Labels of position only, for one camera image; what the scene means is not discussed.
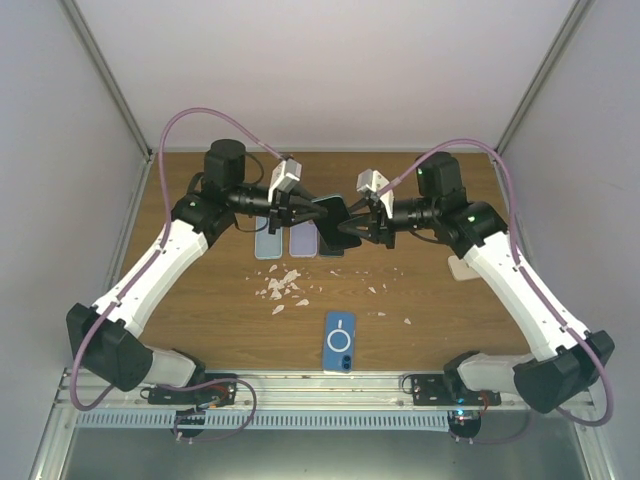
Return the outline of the lavender phone case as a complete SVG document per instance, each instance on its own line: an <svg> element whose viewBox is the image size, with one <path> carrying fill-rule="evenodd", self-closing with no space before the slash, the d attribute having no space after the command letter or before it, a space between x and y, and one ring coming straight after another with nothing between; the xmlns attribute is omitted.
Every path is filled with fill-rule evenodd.
<svg viewBox="0 0 640 480"><path fill-rule="evenodd" d="M289 255L293 258L314 258L318 253L318 232L312 221L290 228Z"/></svg>

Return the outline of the phone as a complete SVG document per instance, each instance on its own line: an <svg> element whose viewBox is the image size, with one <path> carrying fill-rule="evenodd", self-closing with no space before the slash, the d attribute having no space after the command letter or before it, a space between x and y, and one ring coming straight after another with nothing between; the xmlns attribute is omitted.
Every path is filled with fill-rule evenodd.
<svg viewBox="0 0 640 480"><path fill-rule="evenodd" d="M362 245L356 235L341 232L341 223L351 219L344 198L339 194L314 198L312 202L326 210L326 215L314 221L315 226L329 250L347 250Z"/></svg>

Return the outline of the dark green smartphone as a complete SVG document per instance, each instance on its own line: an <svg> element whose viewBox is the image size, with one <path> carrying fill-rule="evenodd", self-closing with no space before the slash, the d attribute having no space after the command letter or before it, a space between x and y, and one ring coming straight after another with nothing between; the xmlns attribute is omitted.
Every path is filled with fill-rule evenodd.
<svg viewBox="0 0 640 480"><path fill-rule="evenodd" d="M319 240L319 255L325 258L342 258L344 256L343 249L332 250L323 239Z"/></svg>

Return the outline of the light blue phone case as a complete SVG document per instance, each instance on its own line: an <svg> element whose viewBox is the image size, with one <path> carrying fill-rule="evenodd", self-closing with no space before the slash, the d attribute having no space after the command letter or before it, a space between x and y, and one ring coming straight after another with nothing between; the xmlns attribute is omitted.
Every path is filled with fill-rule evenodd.
<svg viewBox="0 0 640 480"><path fill-rule="evenodd" d="M254 255L257 260L277 260L282 257L282 230L277 229L273 234L270 234L268 227L269 222L266 218L256 218Z"/></svg>

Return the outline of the blue magsafe phone case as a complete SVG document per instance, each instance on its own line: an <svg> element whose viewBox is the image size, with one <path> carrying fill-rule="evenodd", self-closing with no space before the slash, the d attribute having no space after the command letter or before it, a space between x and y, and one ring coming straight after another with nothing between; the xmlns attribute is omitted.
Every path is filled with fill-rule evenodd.
<svg viewBox="0 0 640 480"><path fill-rule="evenodd" d="M329 373L350 373L354 367L356 316L329 311L325 320L322 369Z"/></svg>

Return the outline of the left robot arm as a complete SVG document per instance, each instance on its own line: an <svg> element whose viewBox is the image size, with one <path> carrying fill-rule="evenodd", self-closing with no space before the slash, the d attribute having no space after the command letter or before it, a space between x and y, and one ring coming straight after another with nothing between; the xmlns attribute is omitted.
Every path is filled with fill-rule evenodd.
<svg viewBox="0 0 640 480"><path fill-rule="evenodd" d="M268 233L325 215L301 192L302 166L281 160L269 185L245 180L243 143L217 140L206 152L186 194L169 212L158 238L131 270L92 305L74 305L66 325L76 369L86 368L123 392L141 384L171 386L185 404L203 398L201 365L186 354L144 345L151 314L182 274L204 256L240 215L261 217Z"/></svg>

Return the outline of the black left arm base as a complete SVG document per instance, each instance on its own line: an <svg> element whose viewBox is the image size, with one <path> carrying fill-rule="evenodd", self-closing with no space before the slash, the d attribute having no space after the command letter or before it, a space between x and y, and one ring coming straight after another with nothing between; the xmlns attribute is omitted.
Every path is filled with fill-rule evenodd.
<svg viewBox="0 0 640 480"><path fill-rule="evenodd" d="M210 373L193 382L194 385L215 381L215 384L192 390L170 390L160 386L145 387L140 397L150 405L191 405L222 407L235 402L238 376L234 373Z"/></svg>

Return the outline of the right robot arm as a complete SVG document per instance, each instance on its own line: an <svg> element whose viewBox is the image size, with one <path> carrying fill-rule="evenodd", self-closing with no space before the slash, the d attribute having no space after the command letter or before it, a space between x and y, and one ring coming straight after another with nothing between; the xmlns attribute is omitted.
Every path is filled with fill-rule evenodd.
<svg viewBox="0 0 640 480"><path fill-rule="evenodd" d="M397 200L377 170L358 176L361 201L339 225L345 234L392 249L399 232L430 230L449 247L452 275L482 279L511 315L529 352L523 356L463 353L443 368L443 393L464 405L478 391L515 394L549 413L600 380L614 351L605 331L590 331L569 313L531 269L507 223L486 202L468 200L460 166L439 151L416 169L419 195Z"/></svg>

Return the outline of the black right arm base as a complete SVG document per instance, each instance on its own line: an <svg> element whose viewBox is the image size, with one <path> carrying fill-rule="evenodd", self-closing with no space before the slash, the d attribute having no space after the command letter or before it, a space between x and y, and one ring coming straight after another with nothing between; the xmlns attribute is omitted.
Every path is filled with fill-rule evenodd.
<svg viewBox="0 0 640 480"><path fill-rule="evenodd" d="M451 383L444 373L412 373L407 380L402 389L408 389L415 406L484 407L502 403L498 392L469 390Z"/></svg>

